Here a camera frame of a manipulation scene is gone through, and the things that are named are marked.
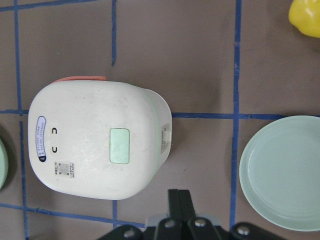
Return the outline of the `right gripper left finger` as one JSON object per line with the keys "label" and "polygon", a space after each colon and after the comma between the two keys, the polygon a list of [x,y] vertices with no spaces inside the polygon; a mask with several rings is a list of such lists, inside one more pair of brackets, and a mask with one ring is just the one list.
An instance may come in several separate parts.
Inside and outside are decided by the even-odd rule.
{"label": "right gripper left finger", "polygon": [[159,213],[146,219],[144,240],[180,240],[182,213],[178,189],[168,190],[168,213]]}

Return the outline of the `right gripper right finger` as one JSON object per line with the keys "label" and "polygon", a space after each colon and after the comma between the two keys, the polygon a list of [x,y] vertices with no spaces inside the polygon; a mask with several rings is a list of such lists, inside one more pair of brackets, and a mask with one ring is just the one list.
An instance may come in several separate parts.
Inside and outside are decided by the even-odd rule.
{"label": "right gripper right finger", "polygon": [[225,240],[220,220],[208,213],[196,213],[189,190],[179,190],[183,223],[193,240]]}

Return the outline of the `green plate near right arm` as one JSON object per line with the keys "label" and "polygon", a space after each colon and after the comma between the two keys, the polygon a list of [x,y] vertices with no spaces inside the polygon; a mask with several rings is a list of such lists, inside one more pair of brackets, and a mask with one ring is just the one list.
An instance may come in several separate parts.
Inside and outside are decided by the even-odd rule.
{"label": "green plate near right arm", "polygon": [[246,144],[240,186],[269,222],[293,231],[320,229],[320,119],[296,115],[262,127]]}

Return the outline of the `green plate near left arm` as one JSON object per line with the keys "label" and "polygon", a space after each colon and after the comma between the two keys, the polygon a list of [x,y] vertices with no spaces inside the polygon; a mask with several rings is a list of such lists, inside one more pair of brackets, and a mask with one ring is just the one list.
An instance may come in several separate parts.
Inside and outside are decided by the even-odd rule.
{"label": "green plate near left arm", "polygon": [[8,175],[8,154],[2,140],[0,140],[0,188],[4,186]]}

